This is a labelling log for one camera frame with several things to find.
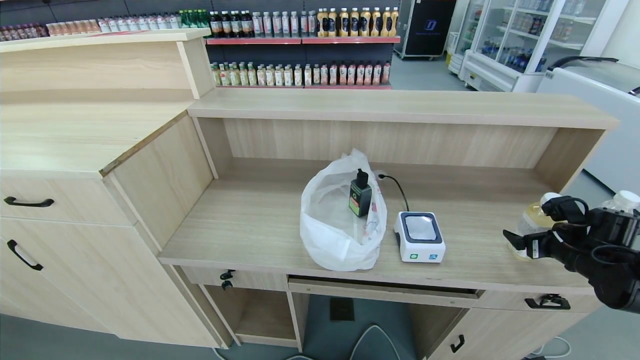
checkout counter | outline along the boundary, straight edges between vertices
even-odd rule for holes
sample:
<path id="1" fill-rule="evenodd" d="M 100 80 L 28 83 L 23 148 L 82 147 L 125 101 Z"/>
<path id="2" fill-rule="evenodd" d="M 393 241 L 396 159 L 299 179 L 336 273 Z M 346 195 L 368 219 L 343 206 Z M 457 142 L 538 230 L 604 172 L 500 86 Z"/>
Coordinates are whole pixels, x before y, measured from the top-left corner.
<path id="1" fill-rule="evenodd" d="M 0 44 L 2 198 L 15 198 L 0 312 L 303 350 L 311 295 L 387 300 L 409 304 L 419 359 L 517 360 L 600 306 L 583 277 L 516 258 L 501 232 L 566 189 L 617 120 L 564 95 L 215 88 L 203 31 Z M 442 263 L 401 261 L 388 183 L 372 269 L 308 256 L 302 190 L 354 147 L 436 213 Z M 547 294 L 570 309 L 525 301 Z"/>

white wall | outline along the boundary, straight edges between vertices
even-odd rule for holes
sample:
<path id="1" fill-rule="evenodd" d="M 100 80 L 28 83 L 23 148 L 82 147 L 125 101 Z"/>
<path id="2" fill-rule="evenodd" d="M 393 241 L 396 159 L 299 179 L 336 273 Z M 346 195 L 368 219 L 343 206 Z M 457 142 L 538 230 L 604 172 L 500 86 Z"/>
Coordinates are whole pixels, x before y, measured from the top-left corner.
<path id="1" fill-rule="evenodd" d="M 640 0 L 629 0 L 627 9 L 611 35 L 602 56 L 620 59 L 621 63 L 640 69 Z"/>

refrigerator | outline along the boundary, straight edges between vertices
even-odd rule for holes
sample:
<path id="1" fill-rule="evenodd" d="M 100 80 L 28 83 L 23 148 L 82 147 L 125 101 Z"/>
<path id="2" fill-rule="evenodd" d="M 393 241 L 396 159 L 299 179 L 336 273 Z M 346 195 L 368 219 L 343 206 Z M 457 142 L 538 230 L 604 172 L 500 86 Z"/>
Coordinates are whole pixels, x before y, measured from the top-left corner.
<path id="1" fill-rule="evenodd" d="M 404 0 L 400 5 L 394 51 L 403 59 L 444 54 L 456 0 Z"/>
<path id="2" fill-rule="evenodd" d="M 611 58 L 573 56 L 551 66 L 538 91 L 570 94 L 620 120 L 584 169 L 617 192 L 640 193 L 640 70 Z"/>
<path id="3" fill-rule="evenodd" d="M 488 0 L 459 77 L 480 91 L 535 92 L 548 65 L 601 56 L 628 0 Z"/>
<path id="4" fill-rule="evenodd" d="M 456 75 L 460 73 L 460 69 L 462 68 L 462 60 L 465 58 L 465 52 L 471 49 L 474 39 L 476 38 L 480 19 L 484 7 L 488 2 L 489 0 L 471 0 L 467 5 L 465 18 L 460 26 L 458 43 L 455 46 L 455 51 L 449 62 L 449 71 Z"/>

glass door refrigerator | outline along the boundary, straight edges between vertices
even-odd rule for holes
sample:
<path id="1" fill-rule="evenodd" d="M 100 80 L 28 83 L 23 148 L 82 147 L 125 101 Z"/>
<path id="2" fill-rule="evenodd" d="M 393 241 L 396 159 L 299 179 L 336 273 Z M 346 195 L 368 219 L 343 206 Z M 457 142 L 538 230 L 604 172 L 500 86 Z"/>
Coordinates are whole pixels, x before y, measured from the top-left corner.
<path id="1" fill-rule="evenodd" d="M 449 71 L 456 75 L 460 73 L 460 68 L 462 68 L 462 60 L 465 58 L 465 52 L 471 49 L 474 39 L 476 38 L 480 18 L 488 2 L 489 0 L 471 0 L 467 5 L 465 19 L 460 26 L 460 35 L 458 37 L 458 43 L 456 44 L 456 50 L 449 62 Z"/>
<path id="2" fill-rule="evenodd" d="M 535 92 L 549 64 L 600 56 L 628 0 L 488 0 L 458 77 L 480 91 Z"/>

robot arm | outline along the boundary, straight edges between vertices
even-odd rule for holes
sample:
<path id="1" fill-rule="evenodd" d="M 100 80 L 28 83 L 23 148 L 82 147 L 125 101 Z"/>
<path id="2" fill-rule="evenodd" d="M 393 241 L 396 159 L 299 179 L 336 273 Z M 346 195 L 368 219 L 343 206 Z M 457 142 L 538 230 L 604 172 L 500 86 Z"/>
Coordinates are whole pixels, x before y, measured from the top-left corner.
<path id="1" fill-rule="evenodd" d="M 585 205 L 581 211 L 576 202 Z M 542 205 L 557 223 L 544 233 L 519 236 L 502 233 L 532 259 L 554 258 L 567 271 L 586 277 L 598 300 L 612 309 L 640 313 L 640 252 L 631 249 L 640 233 L 640 215 L 605 208 L 589 210 L 573 197 Z"/>

